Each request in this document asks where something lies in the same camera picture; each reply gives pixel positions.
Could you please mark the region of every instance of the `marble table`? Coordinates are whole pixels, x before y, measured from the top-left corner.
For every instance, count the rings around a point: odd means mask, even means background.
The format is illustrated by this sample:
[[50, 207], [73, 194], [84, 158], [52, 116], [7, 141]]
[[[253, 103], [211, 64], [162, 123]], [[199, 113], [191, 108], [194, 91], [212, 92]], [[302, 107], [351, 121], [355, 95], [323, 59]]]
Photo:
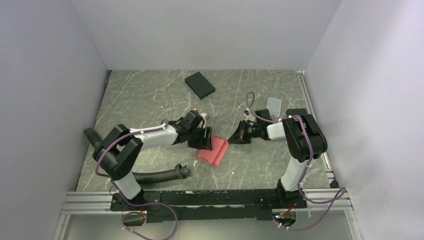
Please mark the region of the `marble table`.
[[[184, 78], [197, 70], [114, 70], [109, 78], [97, 115], [95, 129], [105, 137], [117, 124], [147, 128], [162, 119], [177, 120], [194, 108], [210, 114], [212, 134], [228, 139], [243, 120], [247, 92], [254, 91], [254, 110], [267, 107], [268, 98], [282, 101], [281, 115], [288, 108], [305, 108], [306, 101], [295, 71], [284, 70], [200, 70], [216, 92], [200, 100]], [[290, 153], [284, 139], [251, 144], [231, 144], [218, 167], [199, 159], [199, 150], [187, 143], [160, 146], [141, 152], [133, 172], [149, 173], [187, 165], [191, 177], [143, 185], [146, 190], [269, 189], [286, 171]], [[110, 183], [94, 174], [96, 162], [90, 146], [81, 170], [77, 191], [107, 191]], [[305, 188], [329, 188], [324, 163], [316, 160], [309, 169]]]

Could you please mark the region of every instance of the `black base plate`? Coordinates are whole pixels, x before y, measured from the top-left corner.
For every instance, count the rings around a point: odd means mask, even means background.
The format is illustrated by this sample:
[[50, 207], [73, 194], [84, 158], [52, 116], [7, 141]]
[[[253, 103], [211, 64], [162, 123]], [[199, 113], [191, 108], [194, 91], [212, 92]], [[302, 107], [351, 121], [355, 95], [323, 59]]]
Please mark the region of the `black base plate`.
[[[154, 203], [155, 201], [157, 202], [161, 201], [161, 194], [158, 191], [145, 191], [143, 197], [144, 197], [145, 203]], [[119, 193], [115, 193], [112, 196], [112, 203], [110, 204], [111, 211], [114, 211], [114, 212], [133, 211], [133, 210], [139, 211], [140, 208], [141, 207], [133, 207], [133, 206], [127, 205]], [[150, 205], [150, 206], [146, 206], [145, 209], [147, 211], [157, 211], [159, 210], [159, 206]]]
[[[242, 219], [256, 218], [271, 220], [272, 209], [288, 209], [295, 203], [297, 209], [307, 207], [306, 202], [299, 197], [282, 199], [277, 197], [276, 189], [245, 189], [245, 190], [194, 190], [194, 191], [146, 191], [146, 203], [155, 200], [171, 205], [178, 220], [211, 220], [211, 219]], [[111, 211], [140, 210], [126, 205], [119, 193], [113, 195]], [[159, 206], [148, 206], [147, 223], [161, 223], [174, 220], [169, 209]]]

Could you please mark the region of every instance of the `red block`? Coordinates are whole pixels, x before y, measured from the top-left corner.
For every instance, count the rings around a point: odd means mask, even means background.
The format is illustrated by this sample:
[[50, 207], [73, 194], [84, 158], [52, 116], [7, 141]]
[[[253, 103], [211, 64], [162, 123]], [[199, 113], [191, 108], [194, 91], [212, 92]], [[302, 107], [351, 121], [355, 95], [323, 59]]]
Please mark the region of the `red block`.
[[208, 164], [218, 167], [230, 144], [215, 135], [212, 135], [210, 140], [212, 142], [212, 151], [201, 149], [197, 157]]

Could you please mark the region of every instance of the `white wall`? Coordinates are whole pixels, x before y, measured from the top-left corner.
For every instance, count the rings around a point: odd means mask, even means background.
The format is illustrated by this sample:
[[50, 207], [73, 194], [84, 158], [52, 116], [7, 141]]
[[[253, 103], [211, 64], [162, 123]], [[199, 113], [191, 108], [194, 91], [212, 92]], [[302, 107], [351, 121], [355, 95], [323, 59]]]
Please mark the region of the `white wall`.
[[341, 2], [71, 1], [113, 70], [304, 70]]
[[2, 1], [0, 32], [0, 239], [48, 240], [107, 70], [67, 0]]
[[424, 3], [344, 0], [306, 69], [366, 240], [424, 239]]

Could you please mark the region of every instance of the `black corrugated hose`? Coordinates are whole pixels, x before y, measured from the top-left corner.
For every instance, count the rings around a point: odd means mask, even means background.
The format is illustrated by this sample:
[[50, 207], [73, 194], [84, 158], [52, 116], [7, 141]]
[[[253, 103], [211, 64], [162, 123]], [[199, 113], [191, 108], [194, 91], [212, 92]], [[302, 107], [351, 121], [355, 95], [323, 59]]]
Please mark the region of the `black corrugated hose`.
[[185, 179], [189, 176], [189, 169], [187, 165], [181, 166], [181, 164], [177, 164], [175, 169], [172, 170], [149, 173], [133, 172], [132, 174], [139, 184], [158, 184], [177, 179]]

